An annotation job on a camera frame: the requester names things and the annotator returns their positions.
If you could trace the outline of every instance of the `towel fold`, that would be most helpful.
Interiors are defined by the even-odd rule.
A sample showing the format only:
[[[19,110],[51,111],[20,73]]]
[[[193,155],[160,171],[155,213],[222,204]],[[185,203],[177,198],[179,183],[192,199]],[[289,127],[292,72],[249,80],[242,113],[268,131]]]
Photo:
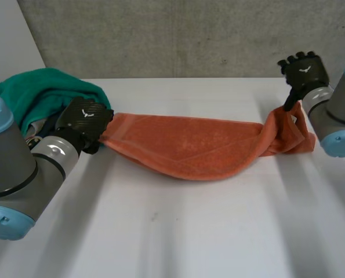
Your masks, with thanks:
[[[270,112],[265,124],[118,113],[100,141],[148,169],[185,180],[219,180],[259,156],[314,150],[300,103]]]
[[[14,75],[0,83],[0,97],[13,112],[23,136],[29,124],[62,111],[75,97],[94,99],[110,108],[103,90],[54,68]]]

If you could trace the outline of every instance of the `concrete wall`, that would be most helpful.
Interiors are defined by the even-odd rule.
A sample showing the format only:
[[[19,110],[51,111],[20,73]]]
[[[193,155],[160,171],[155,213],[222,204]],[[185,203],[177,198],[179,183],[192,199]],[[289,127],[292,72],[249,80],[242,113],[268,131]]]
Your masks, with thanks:
[[[345,67],[345,1],[18,0],[47,66],[80,78],[280,76],[320,54]]]
[[[44,66],[16,1],[0,0],[0,82]]]

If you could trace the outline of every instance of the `green cloth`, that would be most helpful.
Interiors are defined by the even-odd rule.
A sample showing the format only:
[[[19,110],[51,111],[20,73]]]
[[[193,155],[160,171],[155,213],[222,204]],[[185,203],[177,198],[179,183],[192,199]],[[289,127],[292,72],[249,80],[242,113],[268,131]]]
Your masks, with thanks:
[[[0,97],[25,136],[30,123],[62,111],[74,97],[92,98],[110,108],[104,91],[54,68],[14,75],[0,83]]]

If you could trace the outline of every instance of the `table surface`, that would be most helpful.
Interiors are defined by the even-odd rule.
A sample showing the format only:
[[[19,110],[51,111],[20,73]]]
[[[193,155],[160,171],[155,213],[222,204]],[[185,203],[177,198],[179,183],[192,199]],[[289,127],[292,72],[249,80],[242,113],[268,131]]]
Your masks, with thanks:
[[[116,112],[264,122],[282,78],[91,79]],[[82,154],[23,240],[0,241],[0,277],[344,277],[345,159],[260,158],[216,182]]]

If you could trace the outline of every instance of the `orange fabric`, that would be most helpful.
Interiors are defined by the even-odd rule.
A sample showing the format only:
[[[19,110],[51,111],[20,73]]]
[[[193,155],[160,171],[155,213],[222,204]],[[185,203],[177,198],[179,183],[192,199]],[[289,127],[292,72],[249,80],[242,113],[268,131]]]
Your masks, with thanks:
[[[290,112],[271,111],[264,125],[118,113],[100,141],[146,168],[205,181],[237,174],[259,156],[311,152],[315,136],[308,133],[297,103]]]

